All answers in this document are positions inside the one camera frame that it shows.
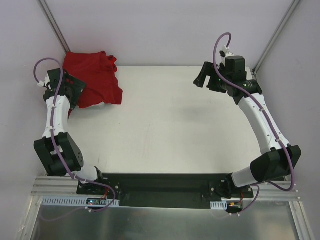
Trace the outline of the dark red t shirt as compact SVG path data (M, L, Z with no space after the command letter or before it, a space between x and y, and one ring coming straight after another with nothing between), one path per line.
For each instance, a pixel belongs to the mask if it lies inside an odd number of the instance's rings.
M77 106L80 109L100 104L121 105L123 90L116 77L117 58L105 51L96 53L68 52L63 68L73 77L86 83Z

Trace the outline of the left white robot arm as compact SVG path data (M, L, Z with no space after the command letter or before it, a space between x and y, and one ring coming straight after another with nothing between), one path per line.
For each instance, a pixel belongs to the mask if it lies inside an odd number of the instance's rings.
M62 83L59 83L60 76L61 70L57 68L49 70L45 77L46 126L41 139L36 140L33 146L49 176L64 177L72 173L84 181L89 180L88 188L99 195L105 191L106 182L101 179L97 167L85 165L80 148L68 133L70 114L77 107L87 84L66 70Z

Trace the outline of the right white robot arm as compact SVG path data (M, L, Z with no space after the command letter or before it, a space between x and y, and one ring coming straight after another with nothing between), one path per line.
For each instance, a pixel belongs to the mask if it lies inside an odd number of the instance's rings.
M267 108L258 82L247 79L245 59L242 56L229 56L219 65L204 62L194 85L203 88L207 77L210 91L228 94L242 110L261 153L248 167L229 173L219 186L214 187L216 194L227 199L235 198L244 187L292 176L302 151L282 135Z

